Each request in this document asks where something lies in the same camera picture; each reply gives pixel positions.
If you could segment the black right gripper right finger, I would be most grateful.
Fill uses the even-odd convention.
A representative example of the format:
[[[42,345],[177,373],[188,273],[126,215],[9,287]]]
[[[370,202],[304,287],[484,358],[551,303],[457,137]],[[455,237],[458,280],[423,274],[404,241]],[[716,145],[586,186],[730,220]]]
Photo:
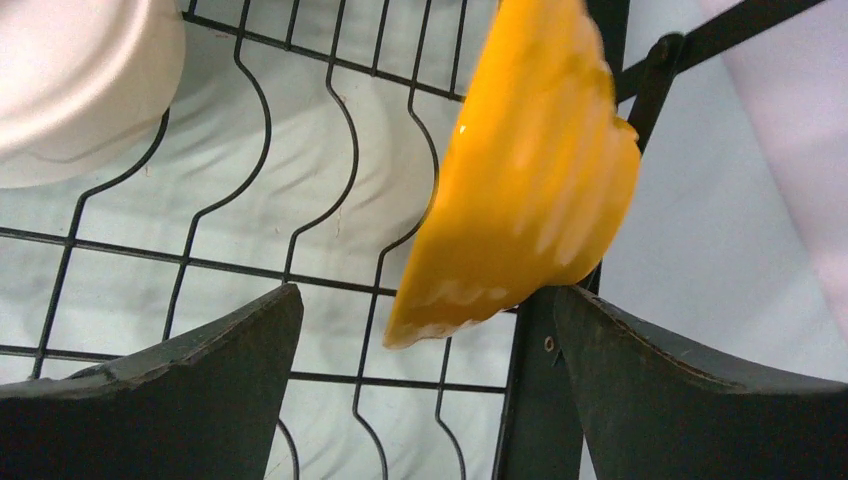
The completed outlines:
[[[554,318],[601,479],[843,479],[847,386],[708,347],[578,287]]]

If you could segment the white two-handled soup bowl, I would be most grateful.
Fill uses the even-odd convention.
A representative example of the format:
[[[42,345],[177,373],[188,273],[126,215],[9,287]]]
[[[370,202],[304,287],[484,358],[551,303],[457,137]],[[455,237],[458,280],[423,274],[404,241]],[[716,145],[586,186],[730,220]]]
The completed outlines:
[[[1,186],[115,160],[169,108],[186,55],[175,1],[1,4]]]

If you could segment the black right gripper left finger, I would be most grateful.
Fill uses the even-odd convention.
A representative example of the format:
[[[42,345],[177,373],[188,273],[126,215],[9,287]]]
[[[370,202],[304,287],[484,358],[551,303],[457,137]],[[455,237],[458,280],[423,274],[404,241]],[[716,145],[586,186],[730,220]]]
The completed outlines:
[[[63,379],[1,388],[5,479],[260,479],[304,315],[297,286]]]

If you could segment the yellow orange bowl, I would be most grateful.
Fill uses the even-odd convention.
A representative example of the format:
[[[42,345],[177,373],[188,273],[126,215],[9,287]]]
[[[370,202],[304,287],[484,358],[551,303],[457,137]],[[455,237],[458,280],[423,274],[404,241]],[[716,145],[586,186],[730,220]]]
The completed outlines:
[[[383,344],[441,339],[600,262],[638,182],[638,133],[582,1],[495,15]]]

